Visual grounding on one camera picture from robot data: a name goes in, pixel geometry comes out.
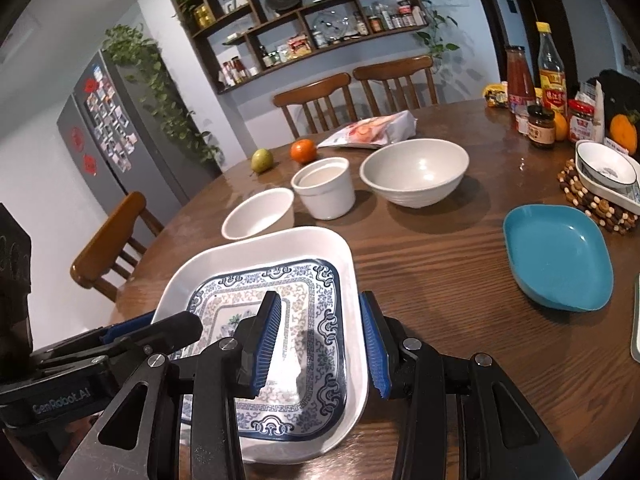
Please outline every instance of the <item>red sticker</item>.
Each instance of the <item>red sticker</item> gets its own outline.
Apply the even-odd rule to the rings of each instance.
[[[98,89],[98,82],[90,77],[84,82],[84,91],[90,94],[91,92],[95,92]]]
[[[74,148],[76,152],[81,152],[84,150],[84,134],[82,130],[77,126],[74,126],[71,129],[71,142],[74,144]]]
[[[93,176],[97,174],[95,159],[91,155],[84,156],[84,170]]]

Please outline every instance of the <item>refrigerator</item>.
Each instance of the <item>refrigerator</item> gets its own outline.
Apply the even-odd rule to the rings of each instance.
[[[118,67],[98,52],[86,67],[58,118],[58,130],[87,186],[107,214],[132,191],[166,225],[221,174],[215,161],[202,163],[168,139],[140,98],[152,99],[135,68]],[[172,98],[178,105],[177,89]],[[142,220],[134,237],[148,245],[153,235]]]

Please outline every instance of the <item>ceiling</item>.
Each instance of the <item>ceiling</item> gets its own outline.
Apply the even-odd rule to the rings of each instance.
[[[104,31],[135,4],[136,0],[32,0],[25,11],[32,32],[0,66],[0,104],[52,80],[75,81],[102,43]]]

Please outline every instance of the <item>red lid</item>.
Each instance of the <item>red lid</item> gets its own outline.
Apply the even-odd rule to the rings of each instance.
[[[590,104],[587,104],[582,101],[578,101],[576,99],[569,99],[569,108],[573,108],[577,112],[582,112],[583,114],[593,115],[595,113],[595,108]]]

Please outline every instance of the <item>white ceramic cup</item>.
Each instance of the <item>white ceramic cup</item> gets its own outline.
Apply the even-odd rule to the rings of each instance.
[[[227,240],[243,240],[293,227],[293,192],[276,187],[242,202],[225,218],[222,235]]]
[[[349,161],[341,156],[324,158],[302,168],[291,179],[291,187],[318,220],[346,214],[356,202]]]

